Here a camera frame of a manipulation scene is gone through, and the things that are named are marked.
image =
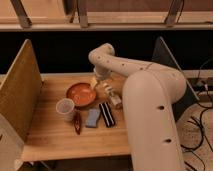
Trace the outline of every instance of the wooden board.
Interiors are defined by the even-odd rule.
[[[26,40],[0,85],[0,126],[19,145],[20,138],[25,141],[41,85],[33,47]]]
[[[31,128],[21,156],[23,161],[56,160],[113,156],[130,154],[122,110],[112,110],[117,125],[106,128],[103,118],[98,128],[86,128],[85,120],[89,108],[97,108],[107,96],[101,85],[97,87],[97,98],[93,104],[81,108],[82,132],[77,135],[73,123],[62,120],[56,113],[55,105],[64,98],[67,89],[78,82],[89,83],[91,76],[65,76],[44,78],[41,95],[35,109]],[[119,93],[124,78],[113,75],[106,80]]]

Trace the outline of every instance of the white cup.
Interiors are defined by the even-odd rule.
[[[76,113],[75,103],[69,98],[63,98],[57,102],[56,111],[65,121],[72,121]]]

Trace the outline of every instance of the black object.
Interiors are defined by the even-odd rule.
[[[178,65],[178,62],[176,61],[175,57],[169,50],[168,46],[166,45],[162,37],[158,37],[156,40],[152,61],[178,69],[182,72],[182,69]],[[186,88],[186,92],[184,96],[178,102],[172,105],[174,118],[176,122],[189,106],[199,101],[199,97],[194,92],[191,84],[189,83],[187,79],[186,79],[186,83],[187,83],[187,88]]]
[[[107,102],[100,103],[99,108],[101,111],[101,114],[104,118],[104,122],[106,124],[106,127],[112,127],[115,125],[115,119],[112,116],[112,112],[110,109],[110,106]]]

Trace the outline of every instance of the wooden tabletop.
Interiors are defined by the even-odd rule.
[[[116,126],[107,128],[103,117],[98,128],[86,128],[88,109],[98,108],[107,101],[102,84],[96,87],[97,97],[91,105],[80,108],[82,131],[77,135],[73,123],[65,122],[56,113],[56,103],[66,96],[67,89],[78,82],[90,82],[92,75],[49,75],[44,77],[41,94],[33,116],[28,137],[23,149],[23,161],[59,160],[98,156],[130,154],[122,110],[112,108]],[[113,74],[106,80],[118,93],[124,82],[123,77]]]

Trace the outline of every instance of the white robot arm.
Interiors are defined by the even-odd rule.
[[[185,171],[172,103],[185,93],[186,80],[176,69],[114,56],[104,44],[89,54],[99,80],[111,71],[128,77],[123,111],[135,171]]]

